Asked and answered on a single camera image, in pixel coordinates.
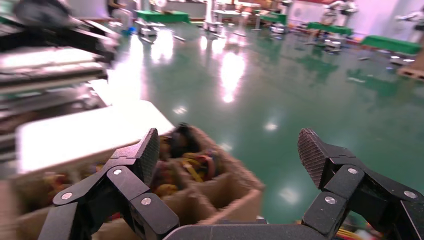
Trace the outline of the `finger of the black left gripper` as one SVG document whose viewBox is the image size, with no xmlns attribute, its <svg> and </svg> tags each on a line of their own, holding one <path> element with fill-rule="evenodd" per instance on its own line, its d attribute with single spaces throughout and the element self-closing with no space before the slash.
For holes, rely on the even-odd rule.
<svg viewBox="0 0 424 240">
<path fill-rule="evenodd" d="M 66 27 L 41 27 L 6 19 L 0 24 L 0 50 L 21 47 L 71 47 L 99 55 L 104 63 L 111 63 L 119 48 L 119 34 L 92 20 Z"/>
</svg>

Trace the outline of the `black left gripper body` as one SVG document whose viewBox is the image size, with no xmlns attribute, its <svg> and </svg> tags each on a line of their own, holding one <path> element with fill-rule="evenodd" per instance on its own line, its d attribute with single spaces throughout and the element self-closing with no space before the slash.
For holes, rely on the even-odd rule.
<svg viewBox="0 0 424 240">
<path fill-rule="evenodd" d="M 26 27 L 60 29 L 73 25 L 72 11 L 65 0 L 19 0 L 12 13 Z"/>
</svg>

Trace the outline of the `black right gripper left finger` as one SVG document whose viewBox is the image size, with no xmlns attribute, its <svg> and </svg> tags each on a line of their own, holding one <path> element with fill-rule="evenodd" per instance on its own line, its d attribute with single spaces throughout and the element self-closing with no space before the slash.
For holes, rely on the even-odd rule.
<svg viewBox="0 0 424 240">
<path fill-rule="evenodd" d="M 151 128 L 138 143 L 117 150 L 100 171 L 59 192 L 39 239 L 90 240 L 115 213 L 140 238 L 164 239 L 180 221 L 149 188 L 159 148 L 158 130 Z"/>
</svg>

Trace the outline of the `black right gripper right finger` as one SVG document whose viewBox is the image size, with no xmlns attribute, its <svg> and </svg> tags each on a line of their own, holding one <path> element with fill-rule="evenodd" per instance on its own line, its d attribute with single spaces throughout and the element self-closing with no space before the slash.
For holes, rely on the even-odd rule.
<svg viewBox="0 0 424 240">
<path fill-rule="evenodd" d="M 345 147 L 325 143 L 301 129 L 298 155 L 320 194 L 302 217 L 304 226 L 331 239 L 354 212 L 387 240 L 424 237 L 424 196 L 368 168 Z"/>
</svg>

